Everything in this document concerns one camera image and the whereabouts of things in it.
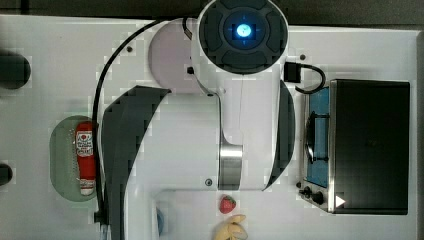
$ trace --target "black knob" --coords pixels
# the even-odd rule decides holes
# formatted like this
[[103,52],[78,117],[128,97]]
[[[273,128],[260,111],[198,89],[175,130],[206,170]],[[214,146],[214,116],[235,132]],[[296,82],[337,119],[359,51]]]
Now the black knob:
[[303,196],[305,196],[305,198],[310,198],[312,191],[309,187],[305,187],[303,190],[299,190],[299,193],[303,194]]
[[187,68],[187,73],[188,74],[194,74],[194,68],[193,67],[188,67]]
[[10,182],[10,180],[12,180],[12,177],[12,169],[8,165],[0,163],[0,186]]
[[318,191],[318,192],[312,194],[312,201],[314,201],[318,205],[323,204],[324,203],[324,195],[322,195],[322,192]]
[[30,76],[31,66],[24,56],[0,49],[0,87],[18,89]]

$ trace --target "black cable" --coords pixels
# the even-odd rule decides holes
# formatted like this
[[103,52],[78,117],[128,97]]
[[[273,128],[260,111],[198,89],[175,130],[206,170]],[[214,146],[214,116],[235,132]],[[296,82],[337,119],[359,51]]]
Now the black cable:
[[183,18],[183,29],[184,29],[185,35],[188,37],[188,39],[191,40],[193,37],[193,33],[187,27],[187,19],[188,17]]
[[321,83],[318,85],[318,87],[316,87],[312,90],[305,90],[305,89],[298,88],[296,86],[296,88],[295,88],[296,91],[303,93],[303,94],[313,94],[313,93],[316,93],[319,90],[321,90],[324,87],[325,81],[326,81],[325,73],[320,68],[317,68],[317,67],[312,66],[312,65],[308,65],[308,64],[299,64],[299,65],[302,68],[309,68],[309,69],[314,70],[317,73],[319,73],[321,75]]
[[106,74],[109,70],[109,68],[112,66],[113,61],[116,59],[116,57],[121,53],[122,49],[125,48],[125,46],[130,43],[134,38],[136,38],[141,33],[145,32],[147,29],[163,22],[164,20],[156,20],[154,22],[151,22],[147,24],[146,26],[140,28],[136,32],[134,32],[131,36],[129,36],[127,39],[125,39],[124,42],[121,43],[121,45],[115,50],[115,52],[112,54],[112,56],[107,61],[106,65],[103,67],[102,73],[100,74],[99,81],[97,83],[96,88],[96,94],[94,96],[94,102],[93,102],[93,115],[91,118],[91,122],[93,125],[93,149],[94,149],[94,160],[96,162],[96,194],[97,194],[97,204],[99,210],[94,214],[94,220],[95,222],[99,222],[100,224],[108,224],[108,212],[107,212],[107,200],[104,201],[103,199],[103,193],[102,193],[102,181],[101,181],[101,169],[100,169],[100,156],[99,156],[99,148],[97,143],[97,115],[99,110],[99,99],[100,99],[100,93],[102,91],[103,82],[105,80]]

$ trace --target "black cover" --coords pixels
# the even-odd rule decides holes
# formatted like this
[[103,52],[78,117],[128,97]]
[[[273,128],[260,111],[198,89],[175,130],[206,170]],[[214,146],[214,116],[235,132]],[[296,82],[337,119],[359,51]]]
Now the black cover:
[[271,177],[265,189],[271,186],[280,177],[289,164],[294,149],[296,122],[293,98],[284,82],[280,82],[280,105],[278,112],[278,132],[275,159]]
[[335,213],[407,214],[409,83],[337,80],[334,97]]
[[113,102],[102,122],[105,203],[112,240],[124,240],[124,197],[141,141],[166,89],[136,86]]

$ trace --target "red object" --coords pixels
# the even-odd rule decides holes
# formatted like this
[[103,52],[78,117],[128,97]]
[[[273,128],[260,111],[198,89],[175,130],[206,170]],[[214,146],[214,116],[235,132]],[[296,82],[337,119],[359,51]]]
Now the red object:
[[221,200],[221,204],[219,205],[219,211],[221,211],[223,214],[227,214],[236,208],[236,201],[228,195],[226,195]]
[[90,121],[78,124],[75,130],[75,148],[80,170],[80,187],[82,195],[94,191],[96,164],[93,154],[93,126]]

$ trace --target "black strip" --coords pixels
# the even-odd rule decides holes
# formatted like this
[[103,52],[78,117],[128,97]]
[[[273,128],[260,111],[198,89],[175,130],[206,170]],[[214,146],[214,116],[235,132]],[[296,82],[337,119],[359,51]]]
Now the black strip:
[[274,165],[271,177],[265,187],[271,186],[283,173],[289,164],[294,149],[296,122],[294,115],[293,98],[284,82],[280,82],[280,106],[278,112],[277,146],[275,149]]
[[424,239],[424,32],[417,37],[418,238]]
[[405,208],[336,208],[334,214],[365,214],[365,215],[407,215]]
[[105,111],[102,122],[103,164],[112,240],[124,240],[124,197],[128,178],[150,121],[167,89],[136,86]]

